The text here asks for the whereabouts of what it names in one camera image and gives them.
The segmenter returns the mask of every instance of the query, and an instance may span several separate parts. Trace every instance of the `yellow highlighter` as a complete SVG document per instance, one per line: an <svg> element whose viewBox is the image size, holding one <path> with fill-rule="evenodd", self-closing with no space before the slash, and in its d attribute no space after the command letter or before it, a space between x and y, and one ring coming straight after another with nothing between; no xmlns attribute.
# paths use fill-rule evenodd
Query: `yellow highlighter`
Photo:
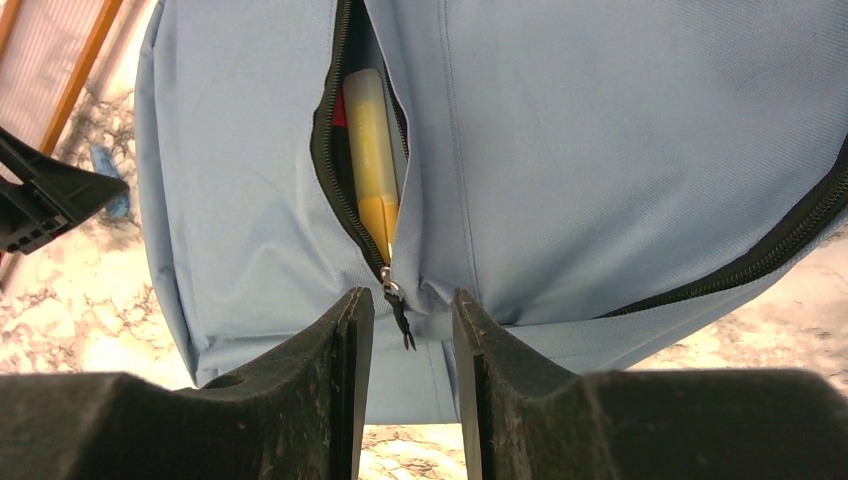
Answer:
<svg viewBox="0 0 848 480"><path fill-rule="evenodd" d="M391 263L398 194L383 79L377 70L360 70L345 77L343 89L359 218Z"/></svg>

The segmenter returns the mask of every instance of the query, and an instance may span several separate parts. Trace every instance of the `gray fabric bag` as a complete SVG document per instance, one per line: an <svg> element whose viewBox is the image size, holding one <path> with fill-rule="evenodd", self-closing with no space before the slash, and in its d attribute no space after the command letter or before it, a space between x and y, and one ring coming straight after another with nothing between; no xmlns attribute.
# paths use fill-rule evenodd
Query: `gray fabric bag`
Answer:
<svg viewBox="0 0 848 480"><path fill-rule="evenodd" d="M333 184L360 66L408 148L391 278L417 351ZM845 221L848 3L160 0L135 105L150 270L198 385L366 286L367 420L454 422L456 288L566 368L625 368Z"/></svg>

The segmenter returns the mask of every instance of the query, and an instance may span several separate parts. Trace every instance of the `zipper pull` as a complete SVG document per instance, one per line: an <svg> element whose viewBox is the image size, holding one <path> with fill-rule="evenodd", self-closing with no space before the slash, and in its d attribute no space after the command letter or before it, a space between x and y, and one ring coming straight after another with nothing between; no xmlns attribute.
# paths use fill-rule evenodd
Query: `zipper pull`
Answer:
<svg viewBox="0 0 848 480"><path fill-rule="evenodd" d="M395 321L397 322L401 333L403 333L403 346L409 350L409 346L412 345L412 349L418 351L418 349L415 348L415 339L412 337L412 331L409 329L409 321L406 319L406 314L403 313L403 290L400 289L400 285L392 281L391 267L381 268L380 278L383 279L383 298L385 298L386 301L389 302L389 305L392 306L392 313L394 313Z"/></svg>

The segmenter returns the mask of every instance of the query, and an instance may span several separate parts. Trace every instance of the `wooden edge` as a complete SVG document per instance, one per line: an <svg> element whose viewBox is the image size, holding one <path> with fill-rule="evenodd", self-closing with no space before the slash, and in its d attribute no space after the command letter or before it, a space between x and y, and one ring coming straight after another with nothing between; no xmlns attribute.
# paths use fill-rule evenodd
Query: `wooden edge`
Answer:
<svg viewBox="0 0 848 480"><path fill-rule="evenodd" d="M71 111L79 98L82 87L85 86L85 81L91 73L91 68L94 66L94 61L103 47L103 42L106 41L106 36L118 16L118 11L121 9L123 0L103 0L103 6L97 14L97 19L94 21L94 27L91 29L88 38L85 40L85 45L80 52L79 60L74 66L71 77L65 85L65 90L62 92L62 97L56 110L53 112L53 117L47 125L47 133L41 141L39 150L45 155L51 155L59 143L59 137L62 135L62 130L65 129L65 124L71 117Z"/></svg>
<svg viewBox="0 0 848 480"><path fill-rule="evenodd" d="M15 23L18 21L18 14L23 5L24 0L6 0L3 14L0 15L0 67L3 65L3 57L6 55L6 48L12 39L12 32L15 30Z"/></svg>

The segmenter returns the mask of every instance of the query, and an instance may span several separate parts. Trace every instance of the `open zipper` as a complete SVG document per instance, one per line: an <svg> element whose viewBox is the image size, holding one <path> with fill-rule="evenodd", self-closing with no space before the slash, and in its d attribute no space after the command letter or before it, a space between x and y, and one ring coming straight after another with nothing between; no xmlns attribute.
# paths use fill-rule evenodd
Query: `open zipper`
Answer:
<svg viewBox="0 0 848 480"><path fill-rule="evenodd" d="M848 206L848 136L836 163L746 254L687 285L613 310L603 317L617 317L661 307L742 286L785 265L809 245Z"/></svg>
<svg viewBox="0 0 848 480"><path fill-rule="evenodd" d="M342 228L345 229L347 234L362 250L365 261L377 277L377 280L383 285L383 297L392 307L395 321L403 334L404 346L409 350L411 345L412 349L415 350L415 339L412 336L409 321L404 313L406 303L403 297L403 290L392 280L391 266L383 261L377 243L359 219L357 208L351 205L348 198L344 195L333 165L331 125L336 100L338 99L341 66L347 43L348 27L350 26L352 3L352 0L339 0L336 7L332 61L327 78L324 81L324 95L321 98L321 103L315 110L313 119L314 130L311 141L312 161L315 164L315 173L318 177L318 182L321 184L321 189L324 191L324 195L327 197L330 207L336 214ZM406 128L402 124L403 120L401 120L400 105L388 80L388 70L384 70L386 71L384 77L391 97L392 110L398 128L400 129L403 151L408 159L409 148L406 141Z"/></svg>

